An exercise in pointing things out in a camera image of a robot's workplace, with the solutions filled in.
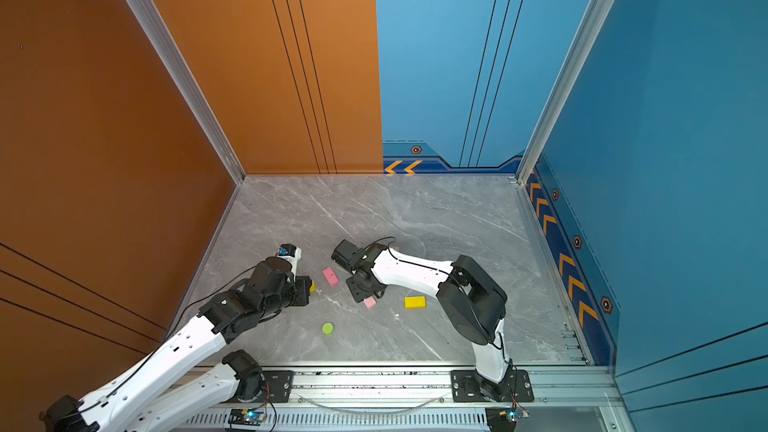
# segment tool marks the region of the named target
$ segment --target marble floor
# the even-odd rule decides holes
[[[346,238],[358,246],[387,235],[405,254],[435,260],[472,256],[508,295],[504,333],[517,363],[568,360],[553,306],[504,176],[250,176],[240,188],[190,300],[202,298],[238,271],[275,253],[302,248],[299,273],[317,285],[306,307],[288,308],[247,331],[205,364],[242,348],[263,365],[297,361],[421,361],[473,364],[470,342],[440,304],[406,310],[417,295],[389,286],[368,310],[347,289],[348,273],[330,259]],[[331,267],[340,283],[329,286]],[[197,310],[193,306],[183,317]],[[332,322],[332,335],[322,324]]]

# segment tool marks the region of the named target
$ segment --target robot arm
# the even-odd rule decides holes
[[[453,327],[472,342],[479,387],[501,401],[506,395],[509,356],[504,348],[507,295],[474,259],[430,261],[373,243],[358,248],[344,240],[331,259],[352,274],[346,280],[355,302],[380,298],[387,285],[401,285],[436,298]]]
[[[233,353],[237,355],[228,355],[216,366],[213,375],[197,384],[200,389],[215,392],[201,394],[193,384],[186,384],[153,402],[189,369],[238,335],[275,317],[284,307],[309,302],[312,280],[308,276],[296,276],[294,272],[300,254],[301,250],[294,245],[281,246],[278,256],[259,262],[250,278],[213,296],[181,330],[122,375],[81,400],[71,396],[59,399],[42,415],[46,431],[123,432],[134,425],[134,419],[140,427],[132,430],[170,430],[197,411],[198,402],[215,404],[211,401],[227,399],[241,386],[253,389],[253,382],[258,384],[258,380],[263,379],[260,369],[258,375],[254,375],[255,369],[249,367],[249,363],[256,367],[258,364],[238,350]],[[193,404],[189,403],[192,396],[193,402],[197,400]],[[163,410],[165,417],[158,410]],[[142,424],[150,418],[158,422],[157,428]]]

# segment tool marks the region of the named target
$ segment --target orange chevron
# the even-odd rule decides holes
[[[534,188],[541,188],[541,184],[531,184],[531,202],[533,201],[533,189]]]
[[[385,168],[384,171],[389,172],[394,176],[395,174],[397,174],[397,172],[393,171],[392,169],[395,167],[398,167],[400,165],[400,162],[402,162],[402,160],[395,160],[394,162],[392,162],[392,164],[389,167]]]
[[[558,223],[556,220],[554,220],[554,217],[544,214],[544,235],[545,236],[547,235],[547,222],[552,222],[553,224]]]
[[[590,307],[589,305],[586,305],[582,301],[579,301],[579,303],[578,303],[578,322],[579,322],[579,324],[581,325],[582,328],[584,327],[584,312],[587,312],[592,317],[594,317],[594,320],[596,320],[596,321],[600,320],[598,318],[598,313],[595,312],[592,309],[592,307]]]
[[[567,256],[566,254],[560,254],[560,276],[563,276],[563,262],[567,262],[574,267],[576,267],[576,264],[574,264],[574,260]]]
[[[416,162],[414,162],[410,166],[406,167],[406,172],[408,172],[409,174],[414,176],[416,174],[416,172],[413,171],[413,168],[416,167],[420,163],[422,163],[422,161],[421,160],[417,160]]]
[[[574,298],[574,285],[576,287],[579,287],[584,292],[587,291],[587,288],[584,286],[584,284],[581,281],[575,279],[573,275],[569,276],[568,277],[568,296],[571,298],[571,300],[573,300]]]
[[[537,198],[536,199],[536,217],[541,217],[541,211],[542,211],[542,204],[545,206],[549,205],[549,202],[547,202],[547,199],[545,198]]]

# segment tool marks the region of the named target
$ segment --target blue wall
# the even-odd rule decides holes
[[[383,139],[451,166],[519,154],[588,2],[376,0]]]
[[[758,430],[766,9],[768,0],[616,0],[544,148],[615,293],[617,382],[641,432]]]

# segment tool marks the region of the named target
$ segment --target orange wall panel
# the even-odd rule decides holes
[[[0,15],[3,429],[42,430],[162,339],[234,183],[125,0]]]
[[[380,172],[376,0],[153,0],[248,173]]]
[[[301,0],[340,172],[382,171],[376,0]]]

